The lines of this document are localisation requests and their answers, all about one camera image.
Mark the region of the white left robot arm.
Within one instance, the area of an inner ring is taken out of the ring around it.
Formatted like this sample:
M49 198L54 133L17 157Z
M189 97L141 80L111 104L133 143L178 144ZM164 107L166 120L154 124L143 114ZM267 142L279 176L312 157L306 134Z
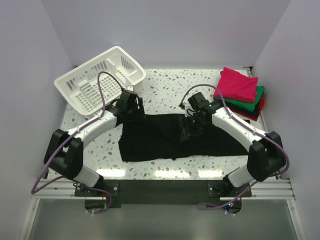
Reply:
M104 178L84 164L85 148L103 133L144 118L143 98L125 89L97 116L78 127L54 131L43 163L62 177L85 185L92 196L99 196L104 190Z

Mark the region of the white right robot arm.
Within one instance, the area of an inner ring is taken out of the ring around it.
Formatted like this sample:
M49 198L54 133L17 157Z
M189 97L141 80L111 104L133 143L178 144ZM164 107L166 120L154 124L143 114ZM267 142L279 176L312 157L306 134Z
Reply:
M255 128L235 115L224 101L209 102L198 92L188 99L188 104L180 103L179 107L186 113L179 120L182 127L181 141L199 136L204 126L210 125L228 133L247 151L246 165L223 178L222 189L227 196L233 197L243 185L252 181L263 182L287 167L288 156L279 134Z

